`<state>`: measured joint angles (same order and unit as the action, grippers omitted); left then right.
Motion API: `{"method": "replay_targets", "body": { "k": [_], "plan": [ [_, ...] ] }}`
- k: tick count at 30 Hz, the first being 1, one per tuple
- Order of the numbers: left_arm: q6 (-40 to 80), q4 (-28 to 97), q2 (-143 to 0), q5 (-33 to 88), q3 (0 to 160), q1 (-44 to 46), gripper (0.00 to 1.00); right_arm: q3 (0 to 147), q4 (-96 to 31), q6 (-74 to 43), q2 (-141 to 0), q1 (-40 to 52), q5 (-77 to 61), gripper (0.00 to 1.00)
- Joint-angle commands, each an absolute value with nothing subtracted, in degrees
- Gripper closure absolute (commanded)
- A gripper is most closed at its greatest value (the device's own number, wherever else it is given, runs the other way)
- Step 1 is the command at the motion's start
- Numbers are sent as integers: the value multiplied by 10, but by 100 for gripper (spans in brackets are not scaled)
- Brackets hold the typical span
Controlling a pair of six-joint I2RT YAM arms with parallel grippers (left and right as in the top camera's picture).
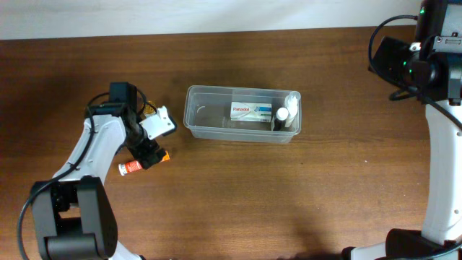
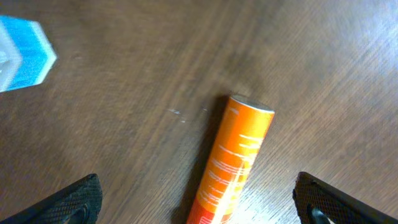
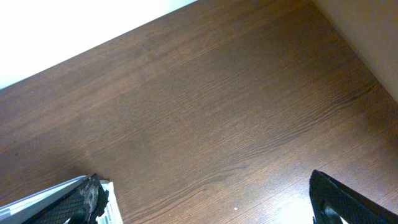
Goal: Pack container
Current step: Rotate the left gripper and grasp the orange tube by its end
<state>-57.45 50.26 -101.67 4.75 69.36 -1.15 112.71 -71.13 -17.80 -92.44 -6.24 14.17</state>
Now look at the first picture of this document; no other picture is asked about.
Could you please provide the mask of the white squeeze bottle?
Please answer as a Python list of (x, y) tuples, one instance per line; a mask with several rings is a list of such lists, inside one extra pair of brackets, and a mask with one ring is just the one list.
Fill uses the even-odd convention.
[(284, 107), (288, 110), (288, 116), (285, 121), (285, 127), (289, 128), (296, 115), (298, 114), (299, 110), (299, 101), (300, 101), (300, 94), (296, 91), (292, 91), (286, 98), (284, 99)]

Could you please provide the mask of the dark bottle white cap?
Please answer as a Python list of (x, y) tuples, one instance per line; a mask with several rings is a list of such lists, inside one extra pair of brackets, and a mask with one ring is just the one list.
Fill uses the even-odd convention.
[(271, 120), (271, 130), (281, 131), (285, 127), (285, 121), (289, 116), (286, 108), (279, 108)]

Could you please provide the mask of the orange tube white cap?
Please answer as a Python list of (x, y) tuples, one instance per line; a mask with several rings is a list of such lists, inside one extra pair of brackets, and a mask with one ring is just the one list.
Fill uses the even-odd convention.
[(132, 160), (129, 162), (121, 163), (118, 165), (119, 173), (122, 176), (126, 176), (129, 173), (133, 173), (139, 170), (143, 170), (141, 163), (138, 160)]

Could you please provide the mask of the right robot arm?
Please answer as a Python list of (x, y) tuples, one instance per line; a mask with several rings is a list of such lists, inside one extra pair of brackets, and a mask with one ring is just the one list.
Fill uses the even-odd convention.
[(370, 71), (416, 98), (430, 131), (430, 191), (421, 230), (392, 229), (385, 242), (348, 247), (343, 259), (461, 258), (461, 2), (423, 1), (413, 43), (384, 37), (368, 50)]

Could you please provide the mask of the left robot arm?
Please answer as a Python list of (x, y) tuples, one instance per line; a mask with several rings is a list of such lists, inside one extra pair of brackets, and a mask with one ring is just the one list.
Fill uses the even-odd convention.
[(36, 182), (24, 208), (31, 208), (42, 259), (140, 259), (118, 239), (118, 226), (104, 182), (116, 154), (127, 148), (143, 169), (168, 156), (155, 139), (176, 130), (165, 106), (149, 106), (128, 82), (114, 82), (107, 100), (90, 100), (84, 128), (69, 159), (48, 181)]

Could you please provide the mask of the small jar gold lid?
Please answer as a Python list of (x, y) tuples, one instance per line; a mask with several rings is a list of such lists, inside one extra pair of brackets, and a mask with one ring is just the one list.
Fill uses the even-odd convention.
[(156, 112), (157, 112), (157, 108), (155, 107), (153, 102), (151, 101), (145, 102), (143, 114), (146, 118), (153, 116)]

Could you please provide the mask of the white Panadol box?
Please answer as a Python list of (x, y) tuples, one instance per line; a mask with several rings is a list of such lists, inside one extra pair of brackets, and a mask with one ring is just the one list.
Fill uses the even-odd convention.
[(269, 103), (232, 102), (230, 119), (232, 121), (270, 122), (272, 105)]

